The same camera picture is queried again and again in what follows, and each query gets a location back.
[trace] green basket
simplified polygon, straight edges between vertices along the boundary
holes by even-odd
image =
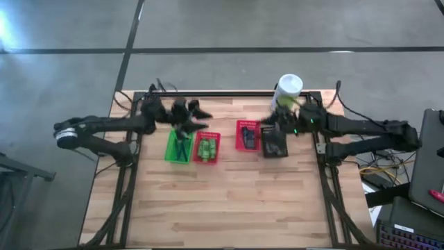
[[[191,151],[193,150],[193,141],[194,141],[194,134],[190,135],[190,138],[185,141],[185,152],[187,153],[187,160],[183,158],[183,156],[180,157],[180,160],[177,160],[177,151],[176,151],[176,130],[171,129],[171,132],[169,133],[168,137],[168,145],[166,146],[165,151],[165,160],[169,161],[170,163],[180,163],[180,164],[188,164],[190,158],[192,157]]]

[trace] keyboard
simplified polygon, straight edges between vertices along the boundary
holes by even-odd
[[[443,250],[443,237],[377,220],[377,242],[396,249]]]

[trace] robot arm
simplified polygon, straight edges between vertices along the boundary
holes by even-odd
[[[325,154],[327,164],[341,164],[347,156],[382,149],[395,149],[410,152],[420,148],[417,130],[407,122],[353,120],[341,115],[333,115],[316,104],[306,103],[296,116],[286,106],[278,106],[271,116],[262,120],[263,124],[274,125],[283,133],[318,132],[329,138],[347,134],[379,136],[360,142],[341,144],[331,142],[319,145],[318,150]]]
[[[197,100],[188,103],[180,97],[174,101],[173,107],[166,110],[160,98],[156,94],[150,94],[143,100],[140,108],[141,114],[129,118],[109,118],[88,116],[84,118],[71,118],[54,124],[54,137],[61,149],[77,149],[83,147],[95,154],[105,153],[111,155],[117,165],[129,166],[133,163],[133,153],[127,142],[109,142],[93,136],[99,132],[110,131],[134,131],[150,135],[154,133],[155,122],[168,123],[176,129],[178,139],[187,137],[188,134],[199,129],[207,128],[207,124],[197,124],[191,121],[196,119],[211,118],[212,115],[199,108]]]

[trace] wooden table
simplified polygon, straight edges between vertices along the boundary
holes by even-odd
[[[321,92],[323,102],[329,103],[334,90]],[[119,93],[116,96],[130,107]],[[330,246],[311,134],[288,135],[287,158],[264,159],[261,153],[239,152],[234,149],[236,121],[268,116],[271,98],[198,99],[201,108],[214,116],[207,121],[208,130],[221,134],[219,163],[209,166],[165,162],[170,127],[158,124],[157,131],[143,139],[127,247]],[[173,99],[162,98],[162,102],[170,108]],[[338,101],[329,111],[343,115]],[[114,103],[110,116],[125,113]],[[105,135],[114,142],[124,137],[125,133]],[[112,162],[111,158],[102,158],[97,170]],[[88,241],[110,214],[117,173],[118,168],[112,167],[94,181],[80,242]],[[356,165],[342,164],[339,178],[345,209],[364,234],[374,240]],[[335,220],[341,235],[337,215]]]

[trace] gray floor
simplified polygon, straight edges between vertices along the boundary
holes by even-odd
[[[13,49],[124,48],[137,0],[0,1],[1,39]],[[433,0],[147,0],[135,47],[444,46]],[[95,163],[56,147],[55,122],[106,116],[123,55],[0,55],[0,151],[56,171],[36,180],[19,249],[76,245]],[[282,74],[333,88],[375,119],[420,127],[444,107],[444,52],[132,55],[125,90],[156,77],[183,90],[270,89]]]

